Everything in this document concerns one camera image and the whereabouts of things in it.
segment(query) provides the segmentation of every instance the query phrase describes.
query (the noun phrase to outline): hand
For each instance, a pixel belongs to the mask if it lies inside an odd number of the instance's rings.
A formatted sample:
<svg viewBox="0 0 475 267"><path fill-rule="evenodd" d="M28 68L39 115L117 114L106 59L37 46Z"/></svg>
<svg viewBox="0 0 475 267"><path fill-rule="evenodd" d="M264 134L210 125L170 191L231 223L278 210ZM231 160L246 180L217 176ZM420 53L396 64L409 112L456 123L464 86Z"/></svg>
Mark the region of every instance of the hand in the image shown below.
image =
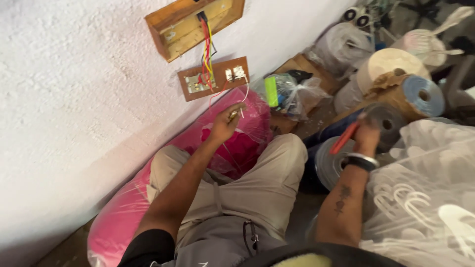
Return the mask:
<svg viewBox="0 0 475 267"><path fill-rule="evenodd" d="M211 134L209 135L209 140L212 142L216 142L219 145L223 144L226 140L231 138L238 125L239 118L241 116L240 109L245 109L245 103L238 103L229 106L227 109L221 111L216 115L214 119L213 128L211 129ZM230 120L229 116L233 111L238 111L236 116Z"/></svg>
<svg viewBox="0 0 475 267"><path fill-rule="evenodd" d="M380 142L380 128L375 119L370 118L366 113L358 116L360 127L353 136L355 146L353 151L365 156L374 158L376 147Z"/></svg>

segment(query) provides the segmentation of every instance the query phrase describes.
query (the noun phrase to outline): sleeve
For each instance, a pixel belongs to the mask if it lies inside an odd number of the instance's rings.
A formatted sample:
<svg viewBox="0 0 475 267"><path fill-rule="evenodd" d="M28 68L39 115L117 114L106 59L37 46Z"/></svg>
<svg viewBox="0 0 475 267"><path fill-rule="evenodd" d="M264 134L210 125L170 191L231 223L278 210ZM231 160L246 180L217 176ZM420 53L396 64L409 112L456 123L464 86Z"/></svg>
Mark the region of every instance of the sleeve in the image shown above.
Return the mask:
<svg viewBox="0 0 475 267"><path fill-rule="evenodd" d="M149 267L152 262L163 264L174 259L175 241L161 229L147 230L130 242L118 267Z"/></svg>

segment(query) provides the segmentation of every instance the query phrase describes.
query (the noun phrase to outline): silver bangle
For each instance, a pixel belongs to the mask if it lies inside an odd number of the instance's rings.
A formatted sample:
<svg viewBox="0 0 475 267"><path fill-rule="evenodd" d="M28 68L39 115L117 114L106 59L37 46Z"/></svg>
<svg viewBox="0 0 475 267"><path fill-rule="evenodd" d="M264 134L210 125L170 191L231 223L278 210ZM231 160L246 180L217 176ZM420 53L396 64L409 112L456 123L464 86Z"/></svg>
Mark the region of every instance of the silver bangle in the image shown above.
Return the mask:
<svg viewBox="0 0 475 267"><path fill-rule="evenodd" d="M347 157L357 157L357 158L360 158L360 159L367 160L367 161L371 162L374 165L375 169L380 167L379 161L377 161L377 160L375 160L371 157L365 156L363 154L360 154L360 153L348 153L348 154L346 154L346 156Z"/></svg>

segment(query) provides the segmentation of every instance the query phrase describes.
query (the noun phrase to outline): forearm tattoo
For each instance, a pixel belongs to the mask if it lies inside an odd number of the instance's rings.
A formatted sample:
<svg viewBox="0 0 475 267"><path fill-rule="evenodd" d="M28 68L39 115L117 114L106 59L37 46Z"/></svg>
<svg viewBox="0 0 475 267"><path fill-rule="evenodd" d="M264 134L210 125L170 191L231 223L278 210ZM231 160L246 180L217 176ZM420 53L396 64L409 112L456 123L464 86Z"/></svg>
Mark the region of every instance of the forearm tattoo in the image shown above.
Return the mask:
<svg viewBox="0 0 475 267"><path fill-rule="evenodd" d="M340 200L336 202L336 216L340 215L340 213L343 213L343 207L345 206L344 200L349 198L352 194L351 188L349 188L346 185L342 185L342 189L340 190Z"/></svg>

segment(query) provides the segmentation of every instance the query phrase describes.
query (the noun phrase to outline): beige trousers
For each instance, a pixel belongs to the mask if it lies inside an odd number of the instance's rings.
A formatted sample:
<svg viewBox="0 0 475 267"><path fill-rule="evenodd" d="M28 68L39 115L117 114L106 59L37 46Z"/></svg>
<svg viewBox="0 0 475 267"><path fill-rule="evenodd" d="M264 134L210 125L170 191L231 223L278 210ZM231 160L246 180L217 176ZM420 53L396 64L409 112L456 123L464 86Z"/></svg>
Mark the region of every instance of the beige trousers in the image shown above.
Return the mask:
<svg viewBox="0 0 475 267"><path fill-rule="evenodd" d="M156 153L151 165L149 200L170 183L189 158L186 151L174 146L163 147ZM187 245L183 240L186 233L200 222L221 215L250 219L270 236L284 240L306 161L302 140L290 133L269 143L254 168L237 181L206 169L181 223L177 243Z"/></svg>

